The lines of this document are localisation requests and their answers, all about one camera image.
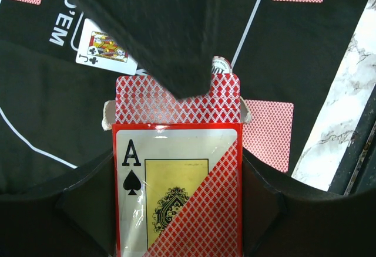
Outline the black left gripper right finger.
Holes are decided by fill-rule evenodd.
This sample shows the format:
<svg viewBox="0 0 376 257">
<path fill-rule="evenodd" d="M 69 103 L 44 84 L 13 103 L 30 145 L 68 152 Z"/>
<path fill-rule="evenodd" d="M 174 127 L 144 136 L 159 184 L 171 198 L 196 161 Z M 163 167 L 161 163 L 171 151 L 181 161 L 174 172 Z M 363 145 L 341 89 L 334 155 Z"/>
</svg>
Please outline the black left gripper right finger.
<svg viewBox="0 0 376 257">
<path fill-rule="evenodd" d="M 375 256 L 375 189 L 343 196 L 243 151 L 245 256 Z"/>
</svg>

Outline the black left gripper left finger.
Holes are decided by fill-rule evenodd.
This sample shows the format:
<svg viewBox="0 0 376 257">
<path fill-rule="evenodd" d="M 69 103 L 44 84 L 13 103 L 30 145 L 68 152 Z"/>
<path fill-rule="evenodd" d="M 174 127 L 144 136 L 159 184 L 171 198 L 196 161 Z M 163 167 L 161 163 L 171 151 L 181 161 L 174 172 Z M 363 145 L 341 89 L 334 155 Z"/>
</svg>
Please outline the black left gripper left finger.
<svg viewBox="0 0 376 257">
<path fill-rule="evenodd" d="M 1 256 L 115 256 L 112 151 L 18 194 L 1 195 Z"/>
</svg>

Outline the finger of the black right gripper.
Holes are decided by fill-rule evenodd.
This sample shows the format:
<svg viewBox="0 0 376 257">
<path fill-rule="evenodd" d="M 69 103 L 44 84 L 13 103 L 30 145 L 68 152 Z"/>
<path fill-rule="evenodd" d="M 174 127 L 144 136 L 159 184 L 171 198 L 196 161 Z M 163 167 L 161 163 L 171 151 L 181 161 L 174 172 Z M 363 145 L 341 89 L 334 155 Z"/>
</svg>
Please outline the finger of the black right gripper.
<svg viewBox="0 0 376 257">
<path fill-rule="evenodd" d="M 177 99 L 210 88 L 214 0 L 73 0 Z"/>
</svg>

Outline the red white poker chip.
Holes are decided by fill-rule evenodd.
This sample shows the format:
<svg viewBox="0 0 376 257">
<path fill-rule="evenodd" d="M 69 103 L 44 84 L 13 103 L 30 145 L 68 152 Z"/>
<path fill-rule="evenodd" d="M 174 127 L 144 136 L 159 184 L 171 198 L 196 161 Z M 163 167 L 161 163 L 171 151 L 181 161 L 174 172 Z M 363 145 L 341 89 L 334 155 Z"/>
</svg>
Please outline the red white poker chip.
<svg viewBox="0 0 376 257">
<path fill-rule="evenodd" d="M 211 64 L 212 74 L 226 74 L 232 73 L 233 69 L 231 63 L 222 56 L 214 56 Z"/>
</svg>

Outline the jack of clubs card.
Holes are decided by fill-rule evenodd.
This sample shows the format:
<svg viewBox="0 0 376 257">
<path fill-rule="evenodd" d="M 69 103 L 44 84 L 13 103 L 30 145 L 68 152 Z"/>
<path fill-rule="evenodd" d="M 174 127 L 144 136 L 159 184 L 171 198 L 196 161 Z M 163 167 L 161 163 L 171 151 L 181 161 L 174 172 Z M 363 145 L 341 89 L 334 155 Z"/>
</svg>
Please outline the jack of clubs card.
<svg viewBox="0 0 376 257">
<path fill-rule="evenodd" d="M 75 62 L 124 75 L 134 75 L 137 69 L 128 52 L 88 18 L 83 23 Z"/>
</svg>

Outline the red playing card box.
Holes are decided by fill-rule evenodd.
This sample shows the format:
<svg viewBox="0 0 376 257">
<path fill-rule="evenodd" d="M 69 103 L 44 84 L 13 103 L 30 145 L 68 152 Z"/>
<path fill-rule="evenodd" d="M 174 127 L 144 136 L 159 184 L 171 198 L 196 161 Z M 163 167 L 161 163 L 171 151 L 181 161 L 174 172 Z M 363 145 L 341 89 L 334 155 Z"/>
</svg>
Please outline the red playing card box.
<svg viewBox="0 0 376 257">
<path fill-rule="evenodd" d="M 240 107 L 232 73 L 184 100 L 150 76 L 117 79 L 117 256 L 242 256 Z"/>
</svg>

